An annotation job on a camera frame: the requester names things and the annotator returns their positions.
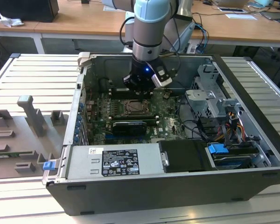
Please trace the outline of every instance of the motherboard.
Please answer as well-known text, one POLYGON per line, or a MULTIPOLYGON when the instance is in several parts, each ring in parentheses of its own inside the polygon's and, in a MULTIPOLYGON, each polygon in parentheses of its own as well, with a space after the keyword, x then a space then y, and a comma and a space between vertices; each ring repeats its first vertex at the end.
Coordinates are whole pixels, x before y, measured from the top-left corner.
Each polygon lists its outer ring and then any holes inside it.
POLYGON ((155 90, 149 97, 93 93, 86 102, 91 145, 156 143, 186 139, 177 110, 180 96, 155 90))

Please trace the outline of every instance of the blue tab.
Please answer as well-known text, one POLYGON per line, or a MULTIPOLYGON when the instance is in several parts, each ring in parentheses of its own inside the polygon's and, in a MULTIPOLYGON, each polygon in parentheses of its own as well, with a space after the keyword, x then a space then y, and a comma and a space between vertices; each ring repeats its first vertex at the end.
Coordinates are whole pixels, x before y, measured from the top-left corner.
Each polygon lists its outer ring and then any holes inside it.
POLYGON ((56 161, 44 162, 42 169, 43 170, 55 170, 56 161))
POLYGON ((211 154, 229 153, 228 149, 224 147, 224 144, 211 144, 208 148, 211 154))

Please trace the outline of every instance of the warning label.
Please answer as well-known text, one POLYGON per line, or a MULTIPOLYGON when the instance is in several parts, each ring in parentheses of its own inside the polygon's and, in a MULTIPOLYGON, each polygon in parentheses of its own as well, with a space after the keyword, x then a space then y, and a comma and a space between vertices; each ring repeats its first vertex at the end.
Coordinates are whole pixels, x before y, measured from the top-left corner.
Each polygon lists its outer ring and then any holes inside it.
POLYGON ((103 151, 102 175, 138 175, 140 174, 136 149, 103 151))

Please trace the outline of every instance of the aluminum profile table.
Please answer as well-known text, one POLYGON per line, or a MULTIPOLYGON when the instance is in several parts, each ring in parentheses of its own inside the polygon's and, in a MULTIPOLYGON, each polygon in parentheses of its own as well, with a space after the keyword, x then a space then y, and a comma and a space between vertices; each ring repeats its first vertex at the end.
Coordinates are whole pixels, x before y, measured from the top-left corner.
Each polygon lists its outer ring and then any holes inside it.
MULTIPOLYGON (((280 90, 253 62, 243 58, 223 59, 280 133, 280 90)), ((21 94, 31 94, 43 113, 49 114, 53 105, 69 112, 78 74, 76 61, 77 55, 21 55, 9 59, 0 71, 0 108, 8 105, 12 115, 23 115, 21 109, 15 108, 16 100, 21 94)), ((0 223, 280 223, 280 185, 271 186, 246 202, 70 217, 45 189, 41 179, 0 180, 0 223)))
MULTIPOLYGON (((280 135, 280 89, 254 62, 241 57, 222 58, 280 135)), ((224 87, 235 98, 226 83, 224 87)))

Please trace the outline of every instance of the circuit board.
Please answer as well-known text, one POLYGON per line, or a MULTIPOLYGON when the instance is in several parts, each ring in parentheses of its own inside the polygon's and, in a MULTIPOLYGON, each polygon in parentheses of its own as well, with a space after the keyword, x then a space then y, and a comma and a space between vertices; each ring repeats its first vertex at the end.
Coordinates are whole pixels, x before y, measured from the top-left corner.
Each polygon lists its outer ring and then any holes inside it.
POLYGON ((155 90, 150 99, 111 99, 106 93, 93 94, 87 105, 89 143, 91 145, 156 143, 159 140, 186 139, 184 127, 176 115, 179 96, 155 90), (115 137, 115 122, 141 121, 147 124, 142 136, 115 137))

